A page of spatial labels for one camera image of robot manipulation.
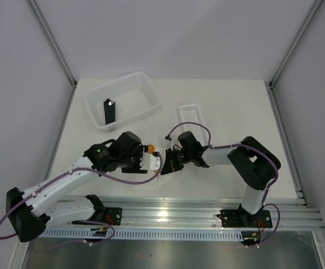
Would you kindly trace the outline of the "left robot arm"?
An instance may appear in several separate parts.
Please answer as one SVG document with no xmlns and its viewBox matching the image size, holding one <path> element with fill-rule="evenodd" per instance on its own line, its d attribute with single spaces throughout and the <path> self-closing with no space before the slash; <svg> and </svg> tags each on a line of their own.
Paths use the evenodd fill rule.
<svg viewBox="0 0 325 269">
<path fill-rule="evenodd" d="M 97 177 L 140 185 L 154 180 L 161 167 L 161 156 L 153 146 L 143 145 L 130 131 L 116 140 L 97 143 L 87 149 L 66 171 L 23 191 L 14 187 L 6 194 L 6 214 L 19 241 L 30 242 L 48 227 L 115 224 L 113 213 L 98 196 L 88 194 L 73 202 L 59 200 Z"/>
</svg>

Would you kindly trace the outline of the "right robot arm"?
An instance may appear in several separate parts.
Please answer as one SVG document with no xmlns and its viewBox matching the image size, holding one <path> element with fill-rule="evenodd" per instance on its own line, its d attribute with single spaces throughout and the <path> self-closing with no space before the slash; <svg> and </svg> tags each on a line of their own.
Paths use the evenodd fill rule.
<svg viewBox="0 0 325 269">
<path fill-rule="evenodd" d="M 247 185 L 239 206 L 239 220 L 245 226 L 257 222 L 270 185 L 278 178 L 279 159 L 252 136 L 239 144 L 211 147 L 202 146 L 192 132 L 186 131 L 178 136 L 178 141 L 177 148 L 165 150 L 161 175 L 181 171 L 188 163 L 198 168 L 233 166 Z"/>
</svg>

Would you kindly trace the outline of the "orange plastic spoon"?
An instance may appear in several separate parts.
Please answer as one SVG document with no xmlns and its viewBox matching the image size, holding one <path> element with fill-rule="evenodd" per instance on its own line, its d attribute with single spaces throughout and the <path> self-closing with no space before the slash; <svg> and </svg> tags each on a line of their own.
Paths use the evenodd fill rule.
<svg viewBox="0 0 325 269">
<path fill-rule="evenodd" d="M 155 147 L 152 144 L 147 145 L 147 153 L 153 154 L 155 152 Z"/>
</svg>

